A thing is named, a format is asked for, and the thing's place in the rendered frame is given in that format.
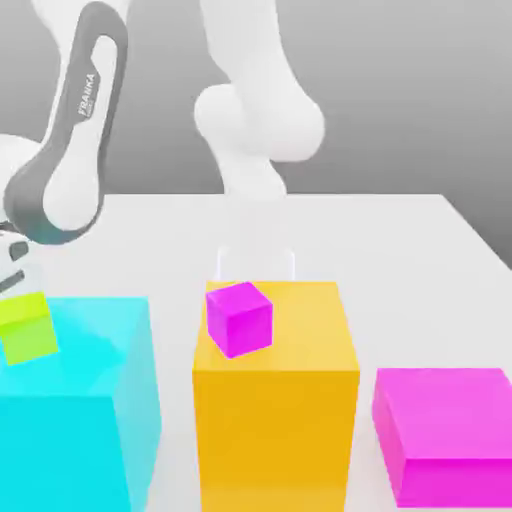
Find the small lime cube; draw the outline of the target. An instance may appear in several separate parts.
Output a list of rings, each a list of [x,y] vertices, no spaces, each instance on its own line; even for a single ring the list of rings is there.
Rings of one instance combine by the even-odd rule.
[[[43,292],[0,300],[0,344],[9,366],[58,352],[50,309]]]

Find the large magenta box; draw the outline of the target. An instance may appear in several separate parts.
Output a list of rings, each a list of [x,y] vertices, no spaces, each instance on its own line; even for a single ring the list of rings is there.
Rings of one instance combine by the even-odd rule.
[[[512,508],[512,382],[499,368],[380,368],[372,417],[400,508]]]

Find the large cyan box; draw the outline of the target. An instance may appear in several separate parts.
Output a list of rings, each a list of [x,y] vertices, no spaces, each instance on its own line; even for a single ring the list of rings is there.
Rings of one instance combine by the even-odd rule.
[[[59,351],[0,346],[0,512],[144,512],[161,434],[144,297],[54,297]]]

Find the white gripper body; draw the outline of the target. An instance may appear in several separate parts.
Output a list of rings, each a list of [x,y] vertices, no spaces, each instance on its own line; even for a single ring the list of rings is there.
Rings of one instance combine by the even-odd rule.
[[[42,270],[32,260],[0,260],[0,302],[43,290]]]

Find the large orange box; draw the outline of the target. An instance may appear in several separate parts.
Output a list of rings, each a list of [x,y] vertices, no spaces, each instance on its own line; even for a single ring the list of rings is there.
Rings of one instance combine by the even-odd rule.
[[[201,512],[344,512],[360,371],[338,286],[263,282],[271,346],[233,359],[200,329]]]

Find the small magenta cube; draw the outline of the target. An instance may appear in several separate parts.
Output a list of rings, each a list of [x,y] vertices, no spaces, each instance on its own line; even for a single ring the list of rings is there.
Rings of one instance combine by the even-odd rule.
[[[228,359],[273,343],[273,304],[251,282],[206,293],[207,331]]]

